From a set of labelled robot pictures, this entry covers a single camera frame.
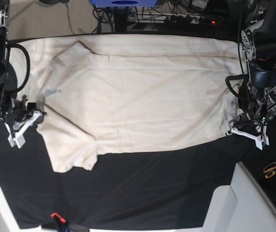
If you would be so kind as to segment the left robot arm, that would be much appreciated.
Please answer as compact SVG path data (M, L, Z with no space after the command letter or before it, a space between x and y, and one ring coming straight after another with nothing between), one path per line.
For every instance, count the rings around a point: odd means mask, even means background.
M225 79L242 112L229 125L231 133L244 135L246 129L263 137L267 123L276 115L276 0L253 23L246 4L246 0L241 2L237 36L242 73Z

